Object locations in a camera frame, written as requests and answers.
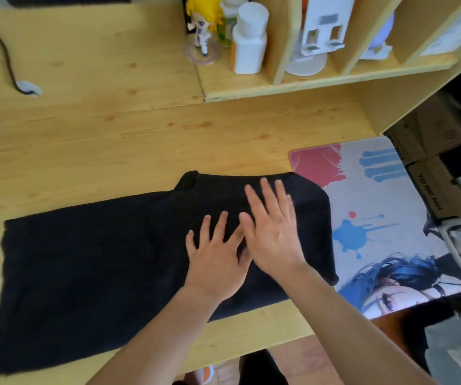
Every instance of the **white bottle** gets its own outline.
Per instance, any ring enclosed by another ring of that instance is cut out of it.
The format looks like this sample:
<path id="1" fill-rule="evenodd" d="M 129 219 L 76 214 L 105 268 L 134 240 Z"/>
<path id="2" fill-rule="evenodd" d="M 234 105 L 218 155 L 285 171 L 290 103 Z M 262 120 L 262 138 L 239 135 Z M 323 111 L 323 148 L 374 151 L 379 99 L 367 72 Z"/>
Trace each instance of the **white bottle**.
<path id="1" fill-rule="evenodd" d="M 236 74 L 261 71 L 266 50 L 269 12 L 258 2 L 247 2 L 238 10 L 238 23 L 233 28 L 231 67 Z"/>
<path id="2" fill-rule="evenodd" d="M 223 47 L 230 47 L 232 45 L 232 29 L 238 22 L 238 9 L 241 5 L 248 2 L 248 0 L 222 0 L 220 6 L 222 7 L 223 17 L 222 23 L 216 27 L 218 40 Z"/>

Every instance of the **figurine face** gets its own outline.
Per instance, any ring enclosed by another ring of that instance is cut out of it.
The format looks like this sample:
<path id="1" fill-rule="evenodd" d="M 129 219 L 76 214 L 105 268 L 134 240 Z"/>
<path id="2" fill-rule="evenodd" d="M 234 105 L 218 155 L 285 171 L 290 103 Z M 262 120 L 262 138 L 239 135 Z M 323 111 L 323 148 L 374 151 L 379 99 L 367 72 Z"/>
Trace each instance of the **figurine face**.
<path id="1" fill-rule="evenodd" d="M 195 23 L 196 27 L 201 30 L 208 31 L 211 23 L 209 23 L 200 13 L 193 12 L 192 14 L 192 21 Z"/>

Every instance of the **forearm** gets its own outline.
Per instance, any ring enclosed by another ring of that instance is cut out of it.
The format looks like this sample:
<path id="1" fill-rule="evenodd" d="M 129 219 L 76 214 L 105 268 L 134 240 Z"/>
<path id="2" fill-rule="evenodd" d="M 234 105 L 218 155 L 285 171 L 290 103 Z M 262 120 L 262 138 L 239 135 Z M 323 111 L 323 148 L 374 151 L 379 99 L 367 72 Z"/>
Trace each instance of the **forearm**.
<path id="1" fill-rule="evenodd" d="M 170 303 L 88 382 L 89 385 L 163 385 L 218 306 L 217 300 L 181 288 Z"/>
<path id="2" fill-rule="evenodd" d="M 307 320 L 346 385 L 435 385 L 310 266 L 286 273 L 278 283 Z"/>

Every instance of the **purple object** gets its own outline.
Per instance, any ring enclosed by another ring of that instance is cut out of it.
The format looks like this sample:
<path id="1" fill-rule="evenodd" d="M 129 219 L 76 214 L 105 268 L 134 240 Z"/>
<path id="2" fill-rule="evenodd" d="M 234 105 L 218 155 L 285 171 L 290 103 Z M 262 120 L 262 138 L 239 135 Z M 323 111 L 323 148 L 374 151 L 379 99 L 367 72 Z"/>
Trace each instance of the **purple object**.
<path id="1" fill-rule="evenodd" d="M 387 23 L 384 24 L 380 32 L 377 33 L 377 35 L 375 36 L 375 39 L 373 39 L 373 41 L 369 45 L 369 48 L 374 49 L 380 46 L 382 43 L 384 43 L 385 40 L 388 38 L 390 32 L 392 31 L 393 25 L 394 25 L 394 13 L 389 17 L 389 19 L 387 20 Z"/>

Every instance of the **black cable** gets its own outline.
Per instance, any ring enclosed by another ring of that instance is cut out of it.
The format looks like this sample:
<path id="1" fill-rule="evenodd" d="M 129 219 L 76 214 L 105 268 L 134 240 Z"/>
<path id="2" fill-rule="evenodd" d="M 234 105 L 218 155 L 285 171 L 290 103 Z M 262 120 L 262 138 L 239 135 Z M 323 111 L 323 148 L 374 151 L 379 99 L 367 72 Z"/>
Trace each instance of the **black cable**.
<path id="1" fill-rule="evenodd" d="M 3 39 L 1 39 L 1 37 L 0 37 L 0 45 L 3 49 L 4 60 L 6 61 L 6 67 L 8 68 L 9 77 L 11 78 L 11 83 L 13 84 L 13 87 L 16 90 L 18 90 L 20 93 L 25 94 L 25 95 L 36 94 L 36 92 L 33 90 L 25 91 L 18 87 L 18 84 L 16 83 L 16 80 L 15 80 L 15 74 L 13 73 L 13 67 L 11 66 L 11 58 L 9 57 L 8 48 L 4 44 Z"/>

